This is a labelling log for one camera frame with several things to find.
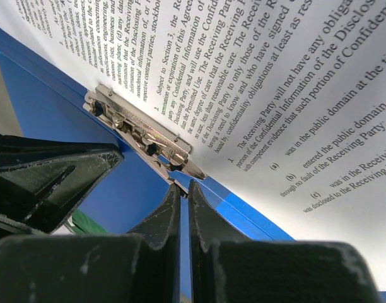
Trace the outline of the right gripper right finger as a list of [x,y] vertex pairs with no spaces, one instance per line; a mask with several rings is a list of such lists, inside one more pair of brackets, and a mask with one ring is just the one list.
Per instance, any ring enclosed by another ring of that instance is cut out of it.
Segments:
[[189,184],[194,302],[380,302],[361,254],[326,241],[255,241]]

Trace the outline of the metal folder clip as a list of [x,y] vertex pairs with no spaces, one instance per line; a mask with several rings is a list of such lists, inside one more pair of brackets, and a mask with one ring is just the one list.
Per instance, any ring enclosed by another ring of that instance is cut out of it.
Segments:
[[85,95],[83,108],[113,129],[157,174],[169,183],[178,171],[204,180],[207,175],[190,159],[192,146],[105,85]]

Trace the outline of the blue file folder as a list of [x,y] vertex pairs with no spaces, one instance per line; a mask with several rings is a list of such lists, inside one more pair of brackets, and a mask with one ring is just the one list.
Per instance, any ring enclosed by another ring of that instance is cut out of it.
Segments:
[[[378,64],[386,37],[373,39],[351,70],[316,97],[283,78],[308,54],[332,40],[309,23],[299,27],[266,90],[245,114],[276,104],[288,130],[265,157],[245,163],[243,181],[217,155],[200,187],[215,210],[258,241],[342,241],[366,259],[386,301],[386,69],[341,109],[355,75]],[[85,87],[0,29],[0,67],[23,134],[57,141],[115,142],[119,137],[82,108]]]

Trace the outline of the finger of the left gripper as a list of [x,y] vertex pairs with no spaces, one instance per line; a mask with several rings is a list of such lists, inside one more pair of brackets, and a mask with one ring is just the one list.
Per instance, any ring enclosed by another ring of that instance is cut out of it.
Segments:
[[0,239],[55,232],[123,159],[112,143],[0,134]]

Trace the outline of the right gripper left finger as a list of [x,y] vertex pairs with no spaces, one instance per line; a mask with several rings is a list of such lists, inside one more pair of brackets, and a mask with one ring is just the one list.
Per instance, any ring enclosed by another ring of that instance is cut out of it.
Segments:
[[121,235],[0,240],[0,302],[178,302],[180,189]]

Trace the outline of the printed white paper sheets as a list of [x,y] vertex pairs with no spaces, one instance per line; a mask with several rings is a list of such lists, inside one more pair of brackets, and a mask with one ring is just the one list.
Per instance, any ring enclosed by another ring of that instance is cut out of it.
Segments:
[[[253,122],[245,114],[307,23],[332,43],[323,51],[312,43],[283,84],[294,87],[294,97],[307,90],[314,98],[351,70],[373,39],[386,37],[386,1],[0,1],[4,33],[86,93],[105,85],[180,136],[204,180],[217,155],[243,181],[245,163],[265,157],[288,130],[276,104],[257,110]],[[377,53],[378,64],[356,73],[355,88],[334,110],[381,76],[386,46]],[[114,183],[114,195],[128,197],[137,187],[151,196],[148,182],[159,174],[107,128],[148,174],[133,170]],[[204,181],[178,171],[170,176],[180,187]]]

